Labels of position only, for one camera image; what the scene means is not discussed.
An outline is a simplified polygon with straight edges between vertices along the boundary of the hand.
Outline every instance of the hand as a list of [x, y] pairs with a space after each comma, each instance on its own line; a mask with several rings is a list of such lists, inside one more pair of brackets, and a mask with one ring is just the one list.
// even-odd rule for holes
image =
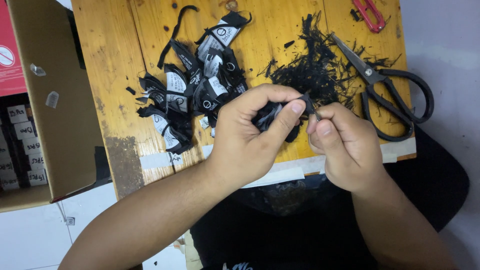
[[355, 116], [340, 103], [317, 109], [307, 126], [310, 147], [325, 154], [325, 173], [336, 186], [351, 192], [368, 191], [389, 179], [372, 123]]
[[[305, 110], [305, 102], [299, 97], [301, 94], [291, 87], [262, 84], [223, 106], [215, 127], [213, 150], [205, 161], [208, 170], [237, 188], [264, 176]], [[289, 103], [268, 130], [260, 133], [252, 118], [268, 101]]]

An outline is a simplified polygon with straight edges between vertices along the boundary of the right hand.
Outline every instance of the right hand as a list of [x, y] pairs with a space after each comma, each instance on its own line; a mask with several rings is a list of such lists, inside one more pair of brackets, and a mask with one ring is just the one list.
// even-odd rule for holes
[[322, 120], [310, 116], [309, 143], [316, 154], [326, 155], [325, 173], [333, 184], [355, 193], [389, 179], [372, 123], [340, 103], [319, 107], [317, 112]]

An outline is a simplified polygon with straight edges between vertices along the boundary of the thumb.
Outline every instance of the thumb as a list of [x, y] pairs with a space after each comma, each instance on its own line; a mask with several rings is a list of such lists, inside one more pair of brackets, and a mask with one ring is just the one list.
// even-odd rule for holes
[[331, 164], [344, 165], [352, 160], [337, 129], [330, 120], [322, 119], [317, 123], [315, 133], [325, 155]]
[[287, 135], [292, 131], [305, 107], [305, 101], [301, 99], [290, 101], [278, 113], [268, 130], [259, 135], [259, 139], [269, 144], [275, 144], [275, 147], [280, 147]]

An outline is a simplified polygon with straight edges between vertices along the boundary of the forearm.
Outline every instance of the forearm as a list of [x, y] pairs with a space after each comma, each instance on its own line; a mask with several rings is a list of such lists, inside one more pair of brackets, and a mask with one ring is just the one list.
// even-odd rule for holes
[[59, 269], [127, 269], [142, 263], [236, 188], [203, 163], [150, 184], [96, 217]]
[[387, 177], [366, 192], [352, 193], [356, 219], [380, 265], [399, 269], [455, 269], [426, 218]]

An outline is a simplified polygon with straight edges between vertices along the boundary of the white tile floor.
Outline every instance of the white tile floor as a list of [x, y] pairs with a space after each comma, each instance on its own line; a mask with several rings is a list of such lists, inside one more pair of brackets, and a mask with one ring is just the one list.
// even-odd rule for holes
[[[107, 184], [59, 203], [74, 226], [66, 226], [56, 204], [0, 213], [0, 269], [56, 270], [80, 232], [117, 201]], [[186, 270], [185, 256], [169, 246], [143, 264], [145, 270]]]

